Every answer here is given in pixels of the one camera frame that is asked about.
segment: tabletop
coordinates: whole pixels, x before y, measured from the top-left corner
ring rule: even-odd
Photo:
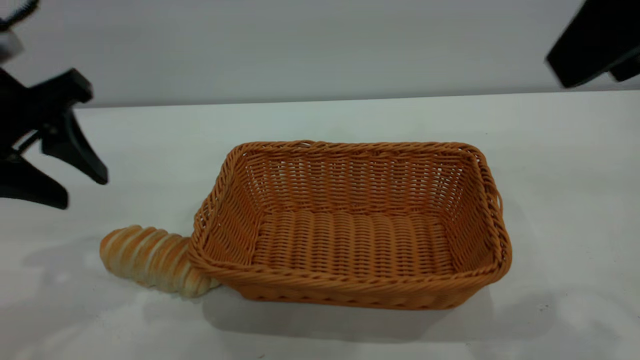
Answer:
[[[0,359],[632,359],[640,353],[640,92],[77,110],[101,186],[29,161],[66,211],[0,199]],[[202,298],[107,273],[130,224],[189,236],[225,155],[251,141],[466,142],[486,155],[513,265],[448,311]]]

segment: twisted bread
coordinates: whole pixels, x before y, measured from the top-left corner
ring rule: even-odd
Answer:
[[[219,282],[191,266],[189,238],[155,227],[132,225],[112,231],[100,242],[100,258],[112,274],[167,293],[198,297]]]

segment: basket rim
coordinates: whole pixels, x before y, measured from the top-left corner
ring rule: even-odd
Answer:
[[[425,290],[460,290],[463,288],[475,288],[498,281],[504,276],[511,266],[511,242],[504,227],[502,219],[502,199],[498,192],[491,171],[486,163],[484,154],[473,145],[461,142],[377,142],[377,143],[330,143],[314,142],[312,140],[300,140],[294,142],[249,142],[234,147],[227,156],[228,161],[237,161],[237,156],[232,158],[232,154],[244,156],[247,148],[254,152],[341,152],[346,147],[350,152],[354,152],[354,147],[362,147],[363,151],[371,151],[372,147],[393,146],[394,152],[414,152],[429,151],[437,148],[438,151],[451,151],[461,156],[473,155],[477,161],[473,162],[477,176],[482,180],[479,191],[482,196],[482,205],[485,207],[484,217],[487,221],[487,228],[490,230],[490,237],[493,244],[493,261],[485,265],[466,272],[457,272],[447,275],[424,275],[409,277],[355,277],[352,275],[334,275],[322,272],[312,272],[292,268],[271,268],[264,265],[242,265],[228,261],[216,261],[204,253],[204,236],[202,228],[199,226],[200,215],[204,209],[205,199],[202,207],[194,217],[194,233],[189,243],[189,257],[192,264],[216,277],[221,282],[240,283],[261,283],[269,286],[295,286],[304,285],[305,288],[317,290],[344,288],[344,291],[366,291],[371,293],[411,293],[413,291]],[[209,197],[215,194],[222,194],[225,186],[229,184],[232,174],[227,173],[227,178],[218,179],[214,190]]]

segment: rectangular basket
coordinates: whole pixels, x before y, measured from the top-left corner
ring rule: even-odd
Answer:
[[[227,156],[189,256],[248,299],[449,309],[506,274],[511,244],[473,146],[255,142]]]

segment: white wall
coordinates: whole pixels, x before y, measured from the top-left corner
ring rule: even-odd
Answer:
[[[76,67],[92,106],[559,91],[543,61],[580,4],[43,0],[6,68],[32,84]],[[580,89],[610,88],[640,79]]]

